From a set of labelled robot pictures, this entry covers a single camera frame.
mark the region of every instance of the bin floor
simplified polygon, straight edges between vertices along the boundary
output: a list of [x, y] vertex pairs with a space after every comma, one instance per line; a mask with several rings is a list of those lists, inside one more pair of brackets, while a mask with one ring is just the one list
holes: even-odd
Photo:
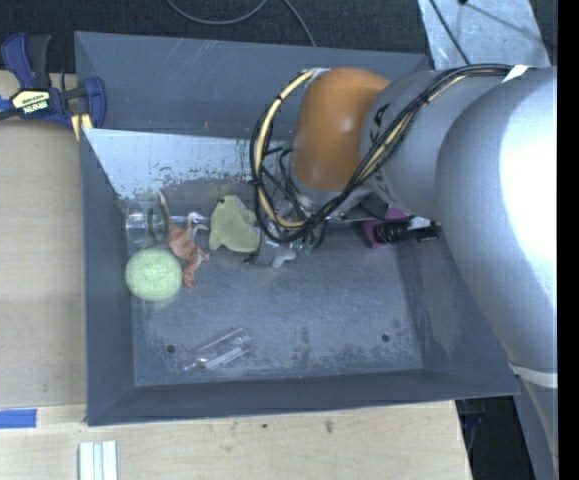
[[[198, 234], [206, 248], [207, 235]], [[395, 249], [330, 228], [309, 256], [279, 269], [224, 247], [173, 301], [132, 297], [137, 385], [411, 370], [422, 367]], [[189, 350], [244, 327], [251, 350], [212, 370], [182, 371]]]

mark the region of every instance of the black floor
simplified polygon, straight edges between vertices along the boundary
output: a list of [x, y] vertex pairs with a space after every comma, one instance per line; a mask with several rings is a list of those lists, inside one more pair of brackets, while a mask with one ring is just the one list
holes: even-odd
[[[208, 19], [228, 19], [252, 9], [259, 0], [174, 0]], [[426, 41], [416, 0], [290, 0], [318, 46], [423, 53]], [[545, 46], [557, 64], [557, 0], [530, 0]], [[233, 26], [210, 27], [174, 13], [165, 0], [0, 0], [0, 44], [25, 31], [54, 38], [50, 71], [75, 71], [75, 30], [309, 44], [305, 32], [281, 0], [269, 0], [253, 18]], [[533, 478], [510, 398], [483, 400], [484, 413], [473, 437], [476, 480]], [[473, 430], [466, 430], [467, 441]]]

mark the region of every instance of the clamp label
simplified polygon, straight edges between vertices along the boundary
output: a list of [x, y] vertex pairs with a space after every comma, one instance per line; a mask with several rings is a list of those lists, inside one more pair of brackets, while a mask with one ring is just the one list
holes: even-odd
[[20, 91], [12, 96], [11, 105], [21, 117], [40, 117], [52, 110], [51, 94], [48, 91]]

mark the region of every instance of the tennis ball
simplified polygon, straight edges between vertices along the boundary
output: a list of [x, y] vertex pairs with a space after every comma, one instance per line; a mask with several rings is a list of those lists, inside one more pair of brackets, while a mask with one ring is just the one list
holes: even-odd
[[125, 280], [133, 295], [148, 302], [173, 297], [182, 286], [178, 259], [164, 249], [143, 249], [127, 263]]

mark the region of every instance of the gray bin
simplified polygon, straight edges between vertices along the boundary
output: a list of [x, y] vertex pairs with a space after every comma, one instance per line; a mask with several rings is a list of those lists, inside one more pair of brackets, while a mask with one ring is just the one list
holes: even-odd
[[[517, 392], [442, 238], [376, 250], [354, 226], [332, 226], [321, 248], [280, 269], [222, 248], [198, 270], [198, 287], [164, 306], [124, 282], [127, 198], [162, 188], [174, 215], [209, 215], [227, 193], [251, 207], [248, 162], [192, 175], [176, 163], [190, 144], [239, 151], [304, 68], [353, 65], [396, 80], [426, 69], [424, 57], [83, 33], [76, 50], [79, 77], [100, 76], [109, 98], [106, 129], [88, 130], [80, 146], [90, 425]], [[283, 105], [276, 140], [292, 138], [299, 101]], [[187, 351], [240, 326], [248, 354], [211, 371], [180, 368]]]

